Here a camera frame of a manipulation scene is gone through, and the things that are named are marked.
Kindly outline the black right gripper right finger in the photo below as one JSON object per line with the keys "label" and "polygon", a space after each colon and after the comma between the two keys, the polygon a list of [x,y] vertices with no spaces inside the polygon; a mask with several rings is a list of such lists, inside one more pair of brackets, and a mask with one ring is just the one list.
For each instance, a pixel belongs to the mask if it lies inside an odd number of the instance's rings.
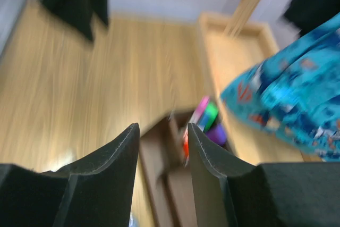
{"label": "black right gripper right finger", "polygon": [[339,226],[339,164],[249,164],[188,126],[198,226]]}

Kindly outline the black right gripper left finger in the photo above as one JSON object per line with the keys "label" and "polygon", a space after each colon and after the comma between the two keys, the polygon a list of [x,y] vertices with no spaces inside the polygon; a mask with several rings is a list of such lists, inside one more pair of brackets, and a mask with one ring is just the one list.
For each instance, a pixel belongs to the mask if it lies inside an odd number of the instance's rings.
{"label": "black right gripper left finger", "polygon": [[1,165],[1,226],[128,226],[140,129],[57,171]]}

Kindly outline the black highlighter purple cap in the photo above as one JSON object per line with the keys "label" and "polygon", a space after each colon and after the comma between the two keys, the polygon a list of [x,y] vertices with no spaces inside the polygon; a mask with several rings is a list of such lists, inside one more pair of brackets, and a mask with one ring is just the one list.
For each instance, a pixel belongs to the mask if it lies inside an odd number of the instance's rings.
{"label": "black highlighter purple cap", "polygon": [[225,132],[224,126],[219,123],[213,128],[211,128],[207,133],[207,137],[218,144],[221,147],[224,147],[227,142],[227,134]]}

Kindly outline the black highlighter orange cap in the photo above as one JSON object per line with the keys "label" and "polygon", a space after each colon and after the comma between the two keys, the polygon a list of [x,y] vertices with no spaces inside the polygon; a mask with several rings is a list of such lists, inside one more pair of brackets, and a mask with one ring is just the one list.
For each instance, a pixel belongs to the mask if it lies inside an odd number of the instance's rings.
{"label": "black highlighter orange cap", "polygon": [[187,158],[189,156],[189,145],[187,141],[183,143],[182,148],[183,148],[184,156],[185,158]]}

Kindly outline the black highlighter green cap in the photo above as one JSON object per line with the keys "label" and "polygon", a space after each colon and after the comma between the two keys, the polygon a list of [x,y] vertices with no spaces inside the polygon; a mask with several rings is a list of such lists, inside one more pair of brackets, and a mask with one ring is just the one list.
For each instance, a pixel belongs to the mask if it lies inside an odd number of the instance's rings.
{"label": "black highlighter green cap", "polygon": [[202,117],[198,122],[198,127],[204,132],[208,131],[211,128],[217,116],[218,108],[216,104],[213,102],[208,103]]}

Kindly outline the white marker magenta cap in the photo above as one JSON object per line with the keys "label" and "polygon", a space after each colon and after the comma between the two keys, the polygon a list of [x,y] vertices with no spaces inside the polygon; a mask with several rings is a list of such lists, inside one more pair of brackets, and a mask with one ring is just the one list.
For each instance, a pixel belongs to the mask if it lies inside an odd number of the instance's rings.
{"label": "white marker magenta cap", "polygon": [[191,121],[193,123],[197,123],[199,119],[201,118],[202,114],[204,113],[207,105],[209,104],[210,98],[208,96],[205,96],[202,98],[196,109],[194,110]]}

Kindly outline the clear paper clip jar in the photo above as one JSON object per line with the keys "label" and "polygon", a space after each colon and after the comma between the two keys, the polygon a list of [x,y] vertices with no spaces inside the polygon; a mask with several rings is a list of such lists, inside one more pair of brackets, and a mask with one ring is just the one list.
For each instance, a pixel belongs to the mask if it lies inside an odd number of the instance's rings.
{"label": "clear paper clip jar", "polygon": [[134,216],[134,214],[131,212],[130,213],[130,218],[129,218],[129,225],[128,227],[139,227],[139,221],[138,219]]}

